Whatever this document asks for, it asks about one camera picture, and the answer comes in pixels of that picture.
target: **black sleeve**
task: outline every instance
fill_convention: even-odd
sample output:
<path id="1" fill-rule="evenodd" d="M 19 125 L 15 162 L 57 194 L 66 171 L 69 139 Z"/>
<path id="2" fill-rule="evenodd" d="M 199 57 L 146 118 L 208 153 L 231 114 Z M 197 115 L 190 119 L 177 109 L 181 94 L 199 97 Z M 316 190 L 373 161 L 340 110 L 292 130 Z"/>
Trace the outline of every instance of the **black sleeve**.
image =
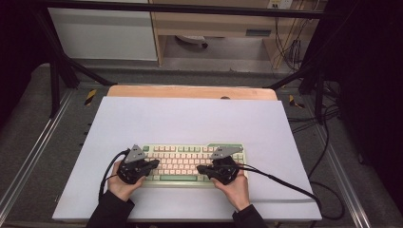
<path id="1" fill-rule="evenodd" d="M 237 228 L 267 228 L 263 218 L 252 204 L 238 213 L 234 212 L 232 218 Z"/>
<path id="2" fill-rule="evenodd" d="M 89 218 L 86 227 L 124 228 L 133 207 L 134 203 L 130 199 L 125 202 L 113 195 L 113 193 L 106 191 L 91 218 Z"/>

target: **equipment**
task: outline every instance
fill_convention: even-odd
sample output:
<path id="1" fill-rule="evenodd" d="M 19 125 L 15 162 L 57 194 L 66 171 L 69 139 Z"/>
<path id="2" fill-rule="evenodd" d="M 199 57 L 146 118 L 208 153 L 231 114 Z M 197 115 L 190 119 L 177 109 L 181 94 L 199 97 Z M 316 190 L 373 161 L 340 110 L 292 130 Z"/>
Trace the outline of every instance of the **equipment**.
<path id="1" fill-rule="evenodd" d="M 146 155 L 138 145 L 134 145 L 119 165 L 119 178 L 129 184 L 136 183 L 139 178 L 148 176 L 152 169 L 157 168 L 159 160 L 145 161 Z"/>
<path id="2" fill-rule="evenodd" d="M 236 165 L 234 160 L 245 162 L 239 143 L 146 144 L 143 150 L 134 145 L 121 162 L 118 176 L 127 183 L 147 176 L 144 187 L 213 187 L 210 178 L 223 184 L 235 179 L 238 169 L 216 168 Z"/>

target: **hand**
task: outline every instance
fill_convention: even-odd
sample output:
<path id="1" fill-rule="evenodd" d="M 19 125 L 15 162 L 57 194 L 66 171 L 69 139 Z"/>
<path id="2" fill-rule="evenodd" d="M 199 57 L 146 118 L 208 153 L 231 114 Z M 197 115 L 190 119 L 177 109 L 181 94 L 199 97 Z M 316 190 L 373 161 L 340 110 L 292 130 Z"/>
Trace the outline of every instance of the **hand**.
<path id="1" fill-rule="evenodd" d="M 237 208 L 238 211 L 241 211 L 250 205 L 248 179 L 243 175 L 243 170 L 240 170 L 235 180 L 227 185 L 222 184 L 214 178 L 212 178 L 211 181 L 216 188 L 220 189 L 225 194 L 231 204 Z"/>
<path id="2" fill-rule="evenodd" d="M 112 176 L 118 173 L 120 163 L 121 161 L 116 161 L 113 164 Z M 134 190 L 143 185 L 144 180 L 145 177 L 141 177 L 135 184 L 128 184 L 123 182 L 118 176 L 114 176 L 107 180 L 107 189 L 119 199 L 128 201 Z"/>

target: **keyboard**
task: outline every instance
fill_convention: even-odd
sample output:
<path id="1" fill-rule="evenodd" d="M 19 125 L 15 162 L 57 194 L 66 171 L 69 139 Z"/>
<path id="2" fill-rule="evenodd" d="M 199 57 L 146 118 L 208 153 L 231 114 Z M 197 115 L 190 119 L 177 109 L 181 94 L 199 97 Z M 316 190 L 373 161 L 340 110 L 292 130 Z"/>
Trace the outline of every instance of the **keyboard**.
<path id="1" fill-rule="evenodd" d="M 245 149 L 241 143 L 143 145 L 146 161 L 160 160 L 158 167 L 146 178 L 143 187 L 214 187 L 206 175 L 199 174 L 196 167 L 200 164 L 212 164 L 210 157 L 219 146 L 242 147 L 243 150 L 231 156 L 235 162 L 246 163 Z"/>

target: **wrist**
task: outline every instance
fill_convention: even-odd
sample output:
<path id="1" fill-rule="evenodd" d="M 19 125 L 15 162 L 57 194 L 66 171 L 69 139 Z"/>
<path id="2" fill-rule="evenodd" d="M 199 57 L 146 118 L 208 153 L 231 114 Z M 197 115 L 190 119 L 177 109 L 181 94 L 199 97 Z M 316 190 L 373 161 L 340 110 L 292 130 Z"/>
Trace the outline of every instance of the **wrist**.
<path id="1" fill-rule="evenodd" d="M 238 211 L 241 211 L 241 210 L 245 209 L 246 207 L 248 207 L 250 204 L 251 204 L 251 203 L 250 203 L 249 201 L 242 202 L 242 203 L 238 203 L 237 205 L 235 205 L 235 208 L 236 208 Z"/>

